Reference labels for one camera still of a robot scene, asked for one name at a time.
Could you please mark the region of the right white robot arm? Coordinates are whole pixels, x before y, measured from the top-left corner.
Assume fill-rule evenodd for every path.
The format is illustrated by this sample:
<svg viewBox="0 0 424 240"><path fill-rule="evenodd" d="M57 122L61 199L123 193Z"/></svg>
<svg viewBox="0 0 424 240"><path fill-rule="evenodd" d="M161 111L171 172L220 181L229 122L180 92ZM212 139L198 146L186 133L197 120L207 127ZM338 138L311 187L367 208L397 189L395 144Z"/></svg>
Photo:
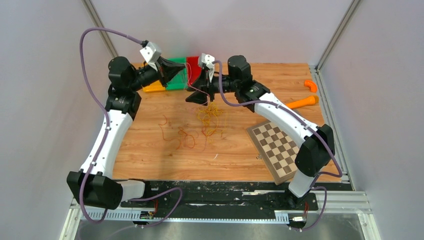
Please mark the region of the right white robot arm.
<svg viewBox="0 0 424 240"><path fill-rule="evenodd" d="M227 61L228 73L215 71L215 65L222 63L210 54L203 53L198 58L200 76L189 85L191 95L187 103L202 106L211 103L216 94L231 107L246 107L286 133L299 147L294 160L298 169L289 184L285 195L286 204L298 209L306 201L316 180L323 174L323 167L335 160L333 129L323 124L319 126L294 112L282 103L271 90L254 80L251 65L243 55L233 55Z"/></svg>

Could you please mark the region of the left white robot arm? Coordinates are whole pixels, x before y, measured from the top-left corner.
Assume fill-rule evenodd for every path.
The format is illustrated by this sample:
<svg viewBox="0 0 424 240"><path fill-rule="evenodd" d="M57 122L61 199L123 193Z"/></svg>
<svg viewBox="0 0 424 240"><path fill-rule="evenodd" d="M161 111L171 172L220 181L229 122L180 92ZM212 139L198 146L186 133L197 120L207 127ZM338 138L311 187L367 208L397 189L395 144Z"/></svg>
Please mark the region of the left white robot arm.
<svg viewBox="0 0 424 240"><path fill-rule="evenodd" d="M167 86L185 69L183 63L160 57L155 63L136 68L123 56L108 63L108 98L101 107L104 119L88 157L78 171L69 172L66 183L77 203L115 210L134 200L140 207L153 201L153 193L141 179L114 180L115 160L124 136L136 118L141 103L138 91L155 82Z"/></svg>

